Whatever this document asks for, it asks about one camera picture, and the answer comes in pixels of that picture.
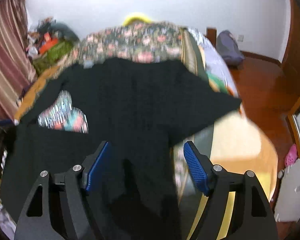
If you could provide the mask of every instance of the orange object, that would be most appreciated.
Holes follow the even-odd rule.
[[[51,41],[50,34],[49,33],[45,33],[44,34],[44,39],[45,39],[46,42]]]
[[[42,45],[39,49],[40,54],[44,54],[48,49],[51,49],[53,46],[57,45],[59,40],[57,38],[53,38],[51,41],[47,41],[46,44]]]

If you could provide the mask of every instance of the black shirt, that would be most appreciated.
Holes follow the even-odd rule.
[[[38,115],[62,90],[86,115],[88,134],[39,127]],[[90,69],[73,65],[48,83],[21,119],[3,172],[3,204],[17,221],[41,171],[67,171],[106,140],[116,157],[104,188],[87,199],[104,237],[180,239],[169,147],[238,109],[240,102],[213,92],[176,60],[139,64],[112,58]]]

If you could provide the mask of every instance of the striped curtain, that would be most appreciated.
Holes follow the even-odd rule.
[[[16,99],[36,73],[26,58],[25,0],[0,0],[0,119],[13,119]]]

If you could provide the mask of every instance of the metal screw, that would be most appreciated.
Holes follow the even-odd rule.
[[[220,165],[214,165],[213,166],[213,169],[215,170],[215,171],[222,171],[222,167],[220,166]]]
[[[41,177],[45,177],[45,176],[47,176],[48,175],[48,172],[47,171],[41,171],[40,172],[40,176]]]
[[[278,179],[282,179],[283,175],[284,175],[284,170],[279,171],[278,172]]]
[[[253,172],[253,171],[247,171],[247,175],[248,175],[249,177],[253,177],[253,176],[254,176],[254,172]]]
[[[74,171],[79,171],[79,170],[81,170],[81,165],[75,165],[75,166],[73,166],[72,167],[72,169],[74,170]]]

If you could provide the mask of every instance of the floral fabric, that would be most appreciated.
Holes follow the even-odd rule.
[[[180,28],[168,22],[136,23],[91,33],[76,47],[59,71],[73,63],[102,63],[119,57],[134,62],[151,63],[181,59]]]

